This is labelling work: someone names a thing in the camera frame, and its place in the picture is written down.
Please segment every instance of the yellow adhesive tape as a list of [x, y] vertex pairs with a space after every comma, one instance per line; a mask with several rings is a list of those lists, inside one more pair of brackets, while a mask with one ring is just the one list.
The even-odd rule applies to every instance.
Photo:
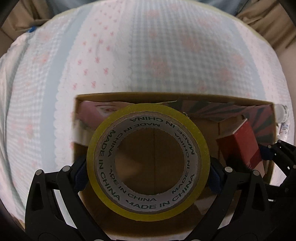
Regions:
[[[130, 133], [154, 128], [169, 133], [184, 154], [184, 171], [174, 187], [156, 195], [136, 193], [117, 176], [115, 153]], [[194, 203], [210, 170], [206, 141], [184, 114], [159, 104], [134, 104], [111, 114], [96, 129], [87, 151], [87, 173], [102, 202], [114, 212], [137, 221], [159, 221], [173, 217]]]

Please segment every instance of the silver screw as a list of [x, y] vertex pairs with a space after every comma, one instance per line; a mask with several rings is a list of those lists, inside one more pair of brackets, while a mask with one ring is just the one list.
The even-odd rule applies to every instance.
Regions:
[[254, 170], [254, 171], [253, 171], [253, 174], [254, 174], [255, 176], [259, 176], [259, 175], [260, 175], [260, 172], [257, 171], [257, 170]]
[[232, 172], [232, 168], [231, 167], [225, 167], [225, 171], [230, 173], [230, 172]]
[[70, 170], [70, 166], [64, 166], [62, 170], [63, 172], [67, 172]]
[[36, 172], [35, 172], [35, 175], [40, 175], [42, 173], [42, 170], [41, 169], [39, 169], [39, 170], [37, 170]]

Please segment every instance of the open cardboard box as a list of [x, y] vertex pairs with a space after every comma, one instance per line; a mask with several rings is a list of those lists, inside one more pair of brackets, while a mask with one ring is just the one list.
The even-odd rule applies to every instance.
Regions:
[[[98, 93], [86, 94], [76, 97], [75, 111], [84, 101], [95, 102], [129, 102], [129, 103], [159, 103], [175, 101], [177, 99], [209, 101], [219, 103], [232, 102], [241, 106], [272, 105], [270, 102], [234, 98], [216, 95], [175, 94], [175, 93]], [[220, 123], [206, 119], [192, 119], [202, 132], [210, 155], [218, 158], [225, 166], [222, 154], [216, 143], [217, 136], [228, 126], [241, 120], [242, 116], [229, 118]], [[86, 154], [87, 147], [74, 144], [74, 158]], [[120, 144], [116, 153], [116, 171], [121, 180], [132, 190], [142, 194], [156, 194], [164, 192], [174, 186], [184, 167], [181, 148], [173, 137], [167, 133], [155, 129], [142, 129], [127, 136]], [[269, 164], [269, 170], [265, 175], [265, 181], [269, 182], [273, 165]], [[202, 219], [206, 210], [215, 199], [208, 187], [195, 204], [184, 212], [167, 220], [156, 222], [140, 222], [122, 217], [106, 207], [92, 190], [90, 184], [80, 195], [86, 208], [100, 225], [100, 227], [112, 238], [121, 240], [139, 240], [150, 238], [155, 240], [184, 239], [190, 231]], [[234, 211], [239, 193], [234, 197], [229, 209], [229, 215], [224, 220], [224, 225], [229, 222]]]

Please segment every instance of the blue stripe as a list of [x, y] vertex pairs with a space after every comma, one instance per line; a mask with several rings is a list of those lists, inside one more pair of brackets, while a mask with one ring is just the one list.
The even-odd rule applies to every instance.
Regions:
[[91, 9], [91, 4], [85, 5], [79, 9], [79, 12], [73, 18], [73, 22], [71, 22], [65, 30], [61, 45], [57, 51], [56, 56], [53, 59], [53, 64], [48, 73], [43, 98], [40, 125], [41, 157], [45, 172], [57, 171], [57, 166], [54, 161], [56, 158], [54, 153], [54, 113], [56, 110], [56, 95], [69, 52], [73, 46], [79, 30], [81, 29], [84, 20], [88, 16]]

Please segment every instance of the white inner ring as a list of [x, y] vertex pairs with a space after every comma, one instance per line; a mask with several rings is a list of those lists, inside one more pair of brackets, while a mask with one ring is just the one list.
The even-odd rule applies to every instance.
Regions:
[[[156, 195], [139, 194], [128, 188], [115, 169], [115, 153], [130, 133], [155, 128], [167, 132], [179, 143], [184, 154], [184, 171], [171, 189]], [[155, 112], [137, 112], [116, 120], [100, 137], [94, 155], [97, 181], [107, 197], [135, 213], [161, 213], [182, 203], [195, 188], [200, 176], [200, 150], [189, 131], [175, 119]]]

